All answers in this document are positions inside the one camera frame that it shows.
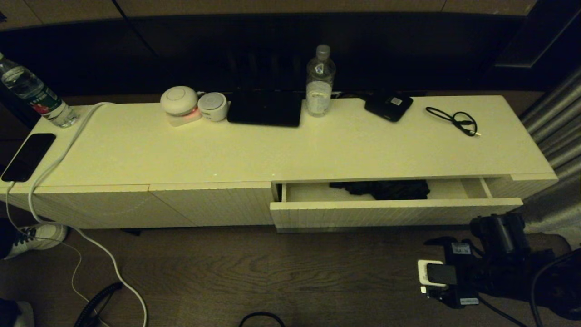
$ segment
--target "dark wall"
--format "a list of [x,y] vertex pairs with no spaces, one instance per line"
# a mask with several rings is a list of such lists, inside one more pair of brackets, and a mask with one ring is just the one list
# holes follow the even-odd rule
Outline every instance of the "dark wall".
[[302,90],[320,43],[335,88],[474,89],[524,18],[444,13],[222,15],[122,20],[0,33],[0,51],[63,95],[200,90]]

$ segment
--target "plastic bottle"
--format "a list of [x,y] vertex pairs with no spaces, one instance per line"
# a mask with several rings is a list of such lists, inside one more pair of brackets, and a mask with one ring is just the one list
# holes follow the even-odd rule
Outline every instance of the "plastic bottle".
[[331,48],[321,44],[317,56],[307,65],[307,112],[322,117],[329,110],[335,78],[335,63],[329,58]]
[[26,67],[0,53],[0,74],[6,87],[53,124],[65,128],[77,121],[77,114]]

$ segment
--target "shoelace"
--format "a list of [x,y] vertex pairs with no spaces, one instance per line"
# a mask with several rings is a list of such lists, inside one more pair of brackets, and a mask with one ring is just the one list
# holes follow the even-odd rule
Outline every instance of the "shoelace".
[[25,228],[22,231],[24,232],[24,234],[18,233],[16,241],[14,242],[14,245],[16,246],[18,245],[18,243],[24,244],[24,242],[31,241],[36,236],[36,228]]

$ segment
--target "black phone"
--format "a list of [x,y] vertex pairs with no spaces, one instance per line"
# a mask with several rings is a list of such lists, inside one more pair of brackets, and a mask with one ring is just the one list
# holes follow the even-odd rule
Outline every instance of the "black phone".
[[2,175],[4,182],[26,182],[33,175],[56,135],[50,133],[32,134],[12,159]]

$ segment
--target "shoe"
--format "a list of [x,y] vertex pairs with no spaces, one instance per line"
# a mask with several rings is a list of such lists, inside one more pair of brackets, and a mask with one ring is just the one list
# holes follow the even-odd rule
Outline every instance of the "shoe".
[[28,302],[16,302],[20,315],[16,317],[14,327],[34,327],[33,307]]
[[67,236],[69,228],[63,225],[40,224],[23,228],[22,232],[24,234],[18,233],[16,236],[16,240],[12,244],[12,249],[4,260],[12,259],[28,250],[47,250],[55,247]]

